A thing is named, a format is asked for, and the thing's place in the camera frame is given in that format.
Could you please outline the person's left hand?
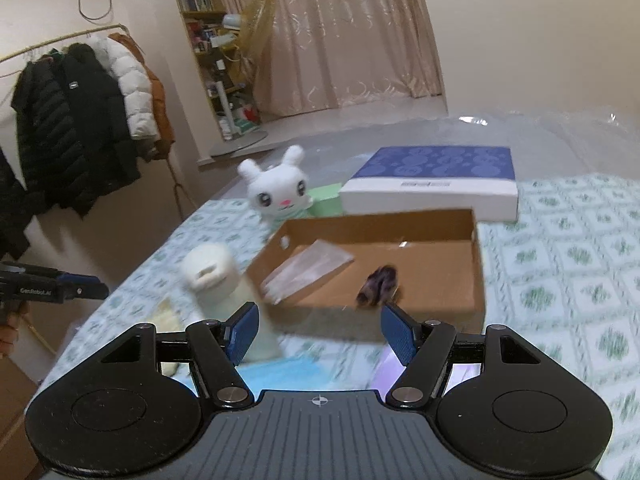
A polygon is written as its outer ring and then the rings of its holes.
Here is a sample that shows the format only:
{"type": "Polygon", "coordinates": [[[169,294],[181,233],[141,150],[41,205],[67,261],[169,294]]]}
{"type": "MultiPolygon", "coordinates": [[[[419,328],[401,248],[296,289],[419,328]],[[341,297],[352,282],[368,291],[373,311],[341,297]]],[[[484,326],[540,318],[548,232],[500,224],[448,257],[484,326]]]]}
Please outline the person's left hand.
{"type": "Polygon", "coordinates": [[[0,325],[0,353],[2,359],[10,356],[20,336],[21,322],[29,318],[29,303],[23,301],[15,312],[9,313],[0,325]]]}

